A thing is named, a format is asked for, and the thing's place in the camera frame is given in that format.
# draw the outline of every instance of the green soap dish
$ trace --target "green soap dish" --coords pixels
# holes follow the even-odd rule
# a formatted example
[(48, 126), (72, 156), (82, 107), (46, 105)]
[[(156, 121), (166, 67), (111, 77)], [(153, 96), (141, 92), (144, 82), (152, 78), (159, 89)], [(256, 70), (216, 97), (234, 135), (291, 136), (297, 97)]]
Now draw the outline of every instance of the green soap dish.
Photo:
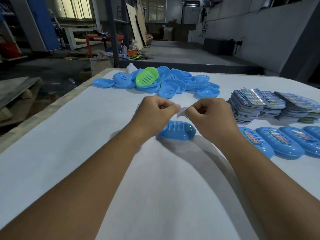
[(157, 80), (159, 76), (159, 72), (154, 67), (147, 67), (143, 69), (136, 77), (136, 85), (137, 86), (149, 86), (153, 84), (155, 80)]

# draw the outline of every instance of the person's left hand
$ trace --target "person's left hand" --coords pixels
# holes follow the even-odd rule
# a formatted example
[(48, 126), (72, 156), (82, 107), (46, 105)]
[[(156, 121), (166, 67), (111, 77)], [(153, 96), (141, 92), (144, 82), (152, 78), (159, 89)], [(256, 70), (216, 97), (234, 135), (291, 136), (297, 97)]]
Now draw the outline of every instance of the person's left hand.
[(158, 96), (147, 96), (142, 100), (128, 127), (138, 133), (143, 142), (158, 134), (168, 121), (179, 112), (181, 106)]

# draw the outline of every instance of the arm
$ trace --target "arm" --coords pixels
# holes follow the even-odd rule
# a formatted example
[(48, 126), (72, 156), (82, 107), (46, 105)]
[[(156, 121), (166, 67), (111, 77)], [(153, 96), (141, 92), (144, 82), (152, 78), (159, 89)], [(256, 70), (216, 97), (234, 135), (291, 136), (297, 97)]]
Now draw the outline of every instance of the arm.
[(320, 201), (242, 136), (224, 99), (202, 99), (186, 116), (230, 162), (270, 239), (320, 239)]
[(0, 239), (95, 239), (134, 155), (179, 109), (165, 98), (145, 97), (126, 127), (6, 225)]

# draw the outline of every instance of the metal pillar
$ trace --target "metal pillar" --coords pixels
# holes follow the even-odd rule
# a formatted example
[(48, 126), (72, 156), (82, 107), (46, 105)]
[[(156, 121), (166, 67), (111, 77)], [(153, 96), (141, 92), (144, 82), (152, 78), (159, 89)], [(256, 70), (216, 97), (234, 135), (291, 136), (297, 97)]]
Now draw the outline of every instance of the metal pillar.
[(118, 52), (118, 45), (117, 45), (117, 33), (116, 33), (116, 27), (115, 27), (115, 20), (113, 18), (113, 13), (112, 13), (111, 0), (106, 0), (106, 14), (108, 16), (108, 21), (109, 21), (109, 31), (111, 35), (114, 68), (117, 68), (119, 63), (119, 52)]
[(128, 22), (127, 22), (127, 5), (125, 0), (121, 0), (121, 12), (122, 20), (125, 21), (125, 24), (122, 25), (122, 32), (124, 36), (124, 44), (129, 49), (129, 39), (128, 39)]

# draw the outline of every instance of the blue cabinet door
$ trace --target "blue cabinet door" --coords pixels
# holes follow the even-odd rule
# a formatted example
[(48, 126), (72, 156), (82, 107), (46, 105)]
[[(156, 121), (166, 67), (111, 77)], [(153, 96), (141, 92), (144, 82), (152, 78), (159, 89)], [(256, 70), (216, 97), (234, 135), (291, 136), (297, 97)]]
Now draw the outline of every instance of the blue cabinet door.
[(27, 2), (47, 50), (59, 49), (60, 44), (54, 31), (45, 0), (27, 0)]

